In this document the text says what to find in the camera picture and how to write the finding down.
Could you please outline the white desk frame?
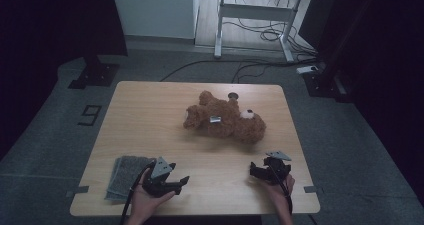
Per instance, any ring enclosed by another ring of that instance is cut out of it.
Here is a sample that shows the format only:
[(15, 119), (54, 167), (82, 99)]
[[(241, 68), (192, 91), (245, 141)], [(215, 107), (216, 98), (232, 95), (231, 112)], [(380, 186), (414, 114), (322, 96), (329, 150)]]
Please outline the white desk frame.
[(222, 25), (224, 18), (240, 18), (264, 21), (286, 22), (287, 25), (279, 38), (284, 57), (287, 62), (293, 62), (294, 58), (290, 50), (288, 37), (293, 26), (301, 0), (296, 0), (292, 7), (269, 7), (256, 5), (240, 5), (226, 3), (219, 0), (218, 5), (218, 27), (215, 36), (214, 57), (222, 56)]

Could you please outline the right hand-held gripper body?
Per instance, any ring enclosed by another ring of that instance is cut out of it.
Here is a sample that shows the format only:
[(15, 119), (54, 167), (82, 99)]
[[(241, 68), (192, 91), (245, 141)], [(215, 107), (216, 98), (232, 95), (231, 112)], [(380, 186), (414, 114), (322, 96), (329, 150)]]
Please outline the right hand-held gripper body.
[(291, 165), (284, 163), (287, 156), (280, 151), (267, 152), (266, 155), (273, 159), (273, 164), (267, 166), (264, 164), (263, 160), (263, 165), (267, 170), (267, 178), (265, 180), (271, 184), (282, 184), (291, 171)]

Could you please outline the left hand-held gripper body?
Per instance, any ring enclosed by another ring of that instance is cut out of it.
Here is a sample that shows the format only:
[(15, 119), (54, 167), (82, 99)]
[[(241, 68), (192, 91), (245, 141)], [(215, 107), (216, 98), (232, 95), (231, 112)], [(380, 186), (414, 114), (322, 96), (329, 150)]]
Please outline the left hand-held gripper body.
[(171, 192), (167, 189), (167, 178), (170, 175), (169, 163), (163, 157), (158, 157), (143, 180), (143, 189), (151, 196), (162, 197)]

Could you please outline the brown teddy bear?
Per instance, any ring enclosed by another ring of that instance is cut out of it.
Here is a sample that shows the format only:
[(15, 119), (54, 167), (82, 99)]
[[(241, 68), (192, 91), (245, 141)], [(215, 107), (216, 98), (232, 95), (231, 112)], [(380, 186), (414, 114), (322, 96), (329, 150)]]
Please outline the brown teddy bear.
[(199, 103), (186, 109), (183, 122), (185, 129), (205, 128), (212, 137), (233, 136), (245, 144), (255, 144), (262, 140), (266, 123), (251, 109), (241, 111), (238, 100), (218, 99), (210, 91), (202, 91)]

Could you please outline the black stand base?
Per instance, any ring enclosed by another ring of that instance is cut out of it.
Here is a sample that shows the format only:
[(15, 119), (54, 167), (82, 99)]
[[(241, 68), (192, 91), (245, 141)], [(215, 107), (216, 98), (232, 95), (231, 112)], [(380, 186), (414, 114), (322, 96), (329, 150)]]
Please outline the black stand base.
[(351, 103), (349, 79), (335, 64), (328, 64), (320, 72), (304, 73), (308, 94), (311, 97), (333, 98), (340, 103)]
[(87, 86), (109, 87), (119, 70), (118, 64), (102, 63), (97, 55), (83, 57), (85, 68), (76, 80), (73, 80), (69, 89), (85, 89)]

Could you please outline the person's right hand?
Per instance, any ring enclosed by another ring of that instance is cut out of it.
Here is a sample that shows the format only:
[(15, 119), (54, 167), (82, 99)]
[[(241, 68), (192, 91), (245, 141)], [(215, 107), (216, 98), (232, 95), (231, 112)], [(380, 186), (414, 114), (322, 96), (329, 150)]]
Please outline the person's right hand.
[[(295, 179), (291, 175), (288, 175), (283, 181), (283, 186), (288, 191), (288, 194), (292, 193), (294, 184)], [(261, 185), (264, 187), (270, 200), (274, 204), (280, 204), (287, 201), (286, 194), (280, 185), (271, 185), (269, 182), (262, 182)]]

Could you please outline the dark curtain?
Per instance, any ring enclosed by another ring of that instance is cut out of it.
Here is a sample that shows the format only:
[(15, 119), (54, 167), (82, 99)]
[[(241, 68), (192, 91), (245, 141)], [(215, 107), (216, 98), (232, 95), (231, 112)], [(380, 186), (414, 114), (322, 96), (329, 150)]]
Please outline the dark curtain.
[(0, 0), (0, 159), (50, 95), (59, 66), (126, 54), (115, 0)]
[(424, 205), (424, 0), (334, 0), (320, 53)]

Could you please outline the person's left hand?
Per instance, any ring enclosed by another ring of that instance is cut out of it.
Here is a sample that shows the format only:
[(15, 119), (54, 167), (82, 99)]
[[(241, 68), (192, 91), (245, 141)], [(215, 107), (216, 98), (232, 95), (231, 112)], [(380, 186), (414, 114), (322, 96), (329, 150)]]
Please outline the person's left hand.
[(143, 217), (147, 220), (155, 213), (156, 209), (175, 196), (175, 192), (171, 191), (162, 197), (153, 197), (149, 195), (142, 187), (145, 175), (142, 175), (138, 182), (131, 201), (130, 216)]

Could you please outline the black tape digit mark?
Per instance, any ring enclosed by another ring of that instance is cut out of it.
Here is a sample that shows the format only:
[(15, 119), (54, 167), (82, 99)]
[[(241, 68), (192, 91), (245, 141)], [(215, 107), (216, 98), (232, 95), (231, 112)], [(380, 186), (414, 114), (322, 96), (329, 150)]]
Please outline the black tape digit mark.
[(86, 105), (81, 116), (83, 120), (78, 122), (80, 126), (93, 126), (102, 109), (101, 105)]

